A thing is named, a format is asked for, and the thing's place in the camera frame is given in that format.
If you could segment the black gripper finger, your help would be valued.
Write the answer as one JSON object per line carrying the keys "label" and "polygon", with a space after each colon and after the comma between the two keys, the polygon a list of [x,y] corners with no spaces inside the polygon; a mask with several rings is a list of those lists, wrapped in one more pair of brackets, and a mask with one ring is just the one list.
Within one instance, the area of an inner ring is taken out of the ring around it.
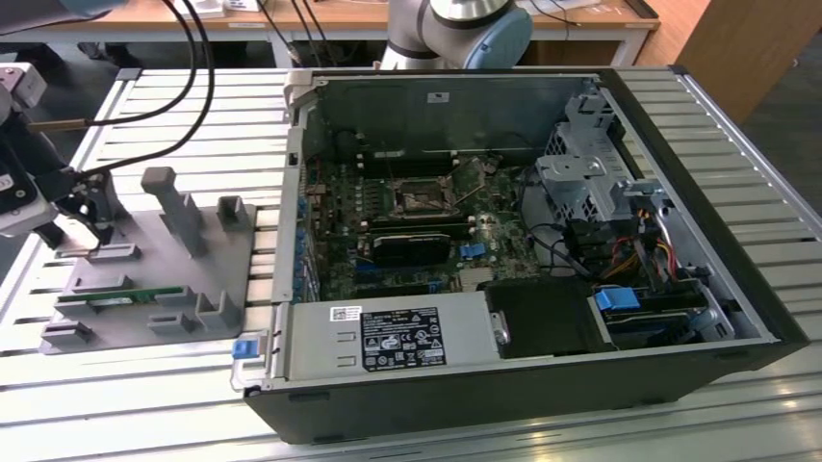
{"label": "black gripper finger", "polygon": [[61,217],[57,213],[50,221],[36,227],[36,235],[50,250],[57,250],[65,241],[65,231],[56,222]]}
{"label": "black gripper finger", "polygon": [[128,217],[108,171],[77,181],[66,198],[66,211],[96,238],[96,246],[108,245],[116,234],[117,221]]}

